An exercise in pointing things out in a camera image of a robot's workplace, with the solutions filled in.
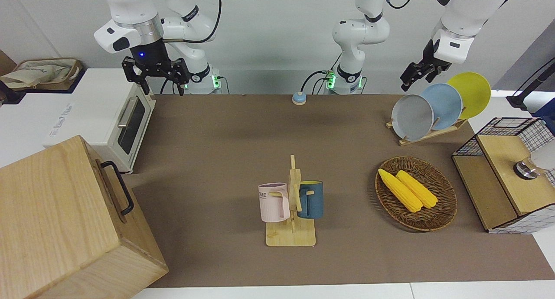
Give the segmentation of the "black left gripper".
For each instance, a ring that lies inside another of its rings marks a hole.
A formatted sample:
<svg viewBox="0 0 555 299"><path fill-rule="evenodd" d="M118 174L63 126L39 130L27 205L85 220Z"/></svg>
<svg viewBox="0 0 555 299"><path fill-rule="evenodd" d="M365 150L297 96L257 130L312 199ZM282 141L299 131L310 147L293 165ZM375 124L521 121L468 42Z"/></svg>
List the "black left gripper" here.
<svg viewBox="0 0 555 299"><path fill-rule="evenodd" d="M418 80L418 77L426 75L426 82L432 83L438 74L449 69L452 63L435 58L435 51L436 44L430 39L424 47L422 60L419 63L411 62L405 72L401 74L402 91L407 92L412 84Z"/></svg>

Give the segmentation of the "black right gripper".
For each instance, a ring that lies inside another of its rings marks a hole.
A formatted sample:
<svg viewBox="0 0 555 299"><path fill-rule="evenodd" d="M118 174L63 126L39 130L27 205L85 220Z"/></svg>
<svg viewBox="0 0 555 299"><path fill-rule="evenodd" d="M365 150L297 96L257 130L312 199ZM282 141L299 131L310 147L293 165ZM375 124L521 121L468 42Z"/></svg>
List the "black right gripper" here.
<svg viewBox="0 0 555 299"><path fill-rule="evenodd" d="M190 80L183 58L171 60L162 39L156 42L130 48L131 57L123 59L122 68L127 81L137 83L144 92L150 94L146 77L163 77L177 85L180 96L184 96L184 86Z"/></svg>

